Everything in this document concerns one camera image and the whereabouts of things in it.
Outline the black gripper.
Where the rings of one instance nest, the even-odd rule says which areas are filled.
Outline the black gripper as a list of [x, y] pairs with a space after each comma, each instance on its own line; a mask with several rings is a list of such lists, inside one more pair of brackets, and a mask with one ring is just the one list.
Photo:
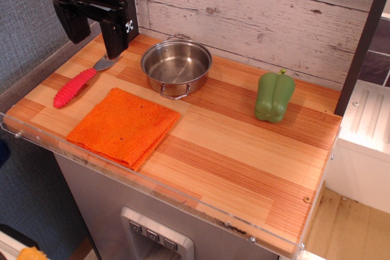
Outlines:
[[78, 44], [91, 34], [88, 18], [101, 21], [109, 59], [128, 48], [129, 16], [126, 0], [52, 0], [68, 38]]

